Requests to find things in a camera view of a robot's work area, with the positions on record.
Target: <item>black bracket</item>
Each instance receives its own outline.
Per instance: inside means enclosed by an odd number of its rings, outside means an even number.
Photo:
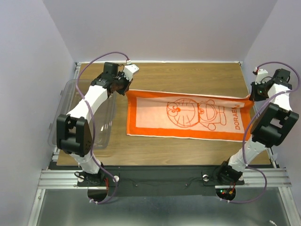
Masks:
[[[298,119],[299,114],[286,111],[276,104],[269,103],[252,126],[252,140],[260,142],[266,147],[278,146],[283,142]]]
[[[77,182],[78,187],[99,187],[99,186],[105,186],[105,174],[99,169],[98,173],[96,174],[90,174],[86,173],[84,171],[78,171],[75,172],[74,175],[77,178],[81,178],[83,181]]]
[[[107,89],[109,93],[112,93],[111,86],[115,84],[118,86],[117,92],[121,95],[125,95],[128,91],[131,81],[125,78],[124,72],[118,72],[119,64],[105,62],[103,66],[103,72],[91,82],[91,86],[102,86]]]
[[[216,181],[223,185],[231,183],[236,183],[237,185],[245,184],[244,181],[239,181],[239,178],[243,175],[243,173],[234,170],[231,166],[228,165],[228,162],[229,159],[227,161],[223,161],[223,163],[217,170],[216,175],[213,175],[214,177],[216,177]]]
[[[67,154],[84,157],[92,145],[88,121],[84,117],[77,119],[70,115],[59,115],[56,119],[56,145]]]
[[[268,91],[273,84],[279,84],[289,89],[292,89],[292,85],[289,84],[290,72],[285,69],[277,69],[273,77],[265,83],[251,83],[252,92],[249,97],[252,101],[262,101],[269,98]]]

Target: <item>wooden table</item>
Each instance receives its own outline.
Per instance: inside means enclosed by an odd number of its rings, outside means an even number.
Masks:
[[[131,89],[191,94],[245,97],[246,84],[238,64],[137,64]],[[91,65],[81,79],[92,80],[103,71],[103,64]],[[95,150],[105,165],[219,165],[241,148],[241,143],[126,135],[127,98],[117,96],[117,114],[106,149]],[[58,165],[77,165],[60,152]],[[266,152],[252,164],[270,164]]]

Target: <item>lavender wall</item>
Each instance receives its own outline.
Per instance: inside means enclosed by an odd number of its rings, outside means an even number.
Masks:
[[[278,0],[266,24],[256,38],[244,63],[243,73],[246,82],[254,81],[252,70],[260,63],[282,61],[293,66],[301,73],[301,1]],[[280,65],[266,66],[271,73]],[[297,80],[291,73],[291,83],[296,86]],[[301,90],[291,94],[291,107],[301,115]],[[297,122],[286,140],[273,148],[278,153],[277,162],[287,167],[293,183],[293,194],[301,212],[301,120]]]
[[[75,61],[243,60],[276,0],[44,0]],[[106,60],[121,60],[111,56]]]
[[[27,225],[74,61],[41,0],[0,1],[0,225]]]

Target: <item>cable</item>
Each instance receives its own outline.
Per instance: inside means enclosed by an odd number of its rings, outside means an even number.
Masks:
[[[242,152],[243,152],[244,162],[245,162],[245,164],[246,164],[246,168],[251,169],[251,170],[255,170],[255,171],[257,171],[257,172],[259,172],[259,173],[262,174],[262,176],[263,176],[263,178],[264,178],[264,188],[263,188],[263,191],[262,191],[257,197],[255,197],[255,198],[253,198],[253,199],[250,199],[250,200],[247,200],[247,201],[229,201],[229,200],[225,200],[225,201],[227,201],[227,202],[231,202],[231,203],[250,203],[250,202],[256,201],[257,199],[259,199],[260,197],[262,197],[263,194],[266,192],[266,190],[267,190],[267,185],[268,185],[268,180],[267,180],[267,177],[265,176],[265,174],[264,174],[260,169],[256,169],[256,168],[250,167],[250,166],[248,166],[248,164],[247,164],[247,161],[246,161],[246,151],[245,151],[246,136],[247,136],[247,133],[248,133],[248,131],[249,131],[249,129],[250,129],[250,127],[251,127],[253,121],[257,118],[257,116],[260,114],[260,112],[261,112],[261,111],[262,111],[262,110],[270,103],[270,101],[272,101],[275,97],[277,97],[277,96],[280,95],[280,94],[291,93],[291,92],[297,91],[297,90],[300,88],[300,85],[301,85],[301,83],[300,83],[300,80],[301,80],[301,79],[300,79],[300,76],[299,76],[299,74],[297,73],[297,71],[296,71],[295,69],[293,69],[290,65],[285,64],[285,63],[282,63],[282,62],[279,62],[279,61],[271,61],[271,62],[263,63],[263,64],[261,64],[261,65],[259,65],[259,66],[257,67],[257,71],[259,70],[259,68],[260,68],[261,66],[268,65],[268,64],[280,64],[280,65],[284,65],[284,66],[290,68],[290,69],[296,74],[296,76],[297,76],[297,79],[298,79],[298,85],[297,85],[296,88],[294,88],[294,89],[292,89],[292,90],[282,91],[282,92],[279,92],[279,93],[273,95],[272,97],[270,97],[270,98],[262,105],[262,107],[257,111],[257,113],[254,115],[254,117],[251,119],[250,123],[248,124],[247,128],[245,129],[245,133],[244,133],[244,136],[243,136],[243,142],[242,142]]]
[[[233,188],[232,188],[231,192],[234,192],[234,189],[235,189],[235,183],[234,183],[234,186],[233,186]]]
[[[76,172],[74,173],[74,176],[76,176],[76,177],[79,178],[79,179],[85,180],[84,176],[80,176],[78,171],[76,171]]]
[[[107,194],[108,194],[108,192],[109,192],[109,180],[108,180],[108,178],[105,179],[105,187],[107,189]]]
[[[232,188],[232,182],[230,182],[230,187],[227,189],[227,191],[230,190],[231,188]]]
[[[80,89],[79,89],[79,79],[80,79],[81,75],[83,74],[83,72],[84,72],[84,71],[85,71],[92,63],[94,63],[96,60],[98,60],[98,59],[100,59],[100,58],[102,58],[102,57],[105,57],[105,56],[107,56],[107,55],[110,55],[110,54],[121,54],[121,55],[124,55],[124,56],[127,58],[127,60],[129,60],[128,56],[127,56],[126,54],[122,53],[122,52],[110,52],[110,53],[106,53],[106,54],[104,54],[104,55],[101,55],[101,56],[95,58],[94,60],[92,60],[89,64],[87,64],[87,66],[79,73],[79,77],[77,78],[77,82],[76,82],[76,86],[75,86],[76,90],[78,91],[78,93],[80,94],[81,98],[85,101],[85,103],[86,103],[86,105],[87,105],[87,107],[88,107],[89,113],[90,113],[90,115],[91,115],[91,120],[92,120],[92,123],[93,123],[93,138],[92,138],[92,147],[91,147],[91,150],[90,150],[90,154],[91,154],[91,156],[92,156],[92,159],[93,159],[93,161],[95,162],[95,164],[96,164],[96,165],[97,165],[104,173],[106,173],[107,175],[109,175],[109,176],[112,178],[112,180],[114,181],[114,183],[115,183],[115,189],[114,189],[114,192],[113,192],[113,194],[111,195],[111,197],[109,197],[108,199],[105,199],[105,200],[103,200],[103,201],[101,201],[101,202],[95,202],[94,200],[90,200],[91,202],[93,202],[93,203],[95,203],[95,204],[102,204],[102,203],[106,203],[106,202],[108,202],[109,200],[111,200],[111,199],[114,197],[115,193],[117,192],[118,182],[116,181],[115,177],[114,177],[111,173],[109,173],[107,170],[105,170],[105,169],[98,163],[98,161],[96,160],[96,158],[93,156],[93,147],[94,147],[95,134],[96,134],[96,132],[95,132],[95,128],[96,128],[96,125],[95,125],[95,118],[94,118],[93,111],[92,111],[92,109],[91,109],[91,106],[90,106],[89,102],[85,100],[85,96],[83,95],[83,93],[82,93],[82,92],[80,91]]]
[[[272,220],[269,221],[272,225],[277,226],[276,223]]]
[[[267,77],[264,77],[264,78],[261,80],[261,82],[260,82],[260,83],[262,83],[262,81],[263,81],[263,80],[265,80],[266,78],[271,78],[271,79],[272,79],[272,77],[271,77],[271,76],[267,76]]]
[[[118,66],[119,67],[123,66],[122,71],[121,71],[121,72],[123,72],[123,70],[124,70],[124,64],[119,64]]]

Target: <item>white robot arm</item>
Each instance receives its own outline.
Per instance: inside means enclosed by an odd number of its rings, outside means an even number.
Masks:
[[[85,99],[82,99],[66,115],[59,115],[56,120],[57,147],[70,154],[82,167],[86,176],[92,177],[100,173],[98,165],[92,159],[93,153],[90,152],[91,145],[93,145],[89,129],[91,115],[86,101],[95,113],[114,91],[124,95],[133,81],[134,74],[139,71],[136,65],[130,64],[126,65],[122,72],[118,72],[118,66],[118,64],[106,62],[103,72],[91,82]]]
[[[268,76],[266,70],[256,72],[257,78],[252,85],[250,100],[261,101],[276,96],[254,122],[251,137],[245,143],[245,157],[242,148],[227,161],[224,161],[217,173],[222,182],[237,182],[242,176],[247,164],[262,151],[272,146],[278,146],[285,139],[299,115],[294,113],[289,103],[290,72],[284,69],[276,70],[273,77]]]

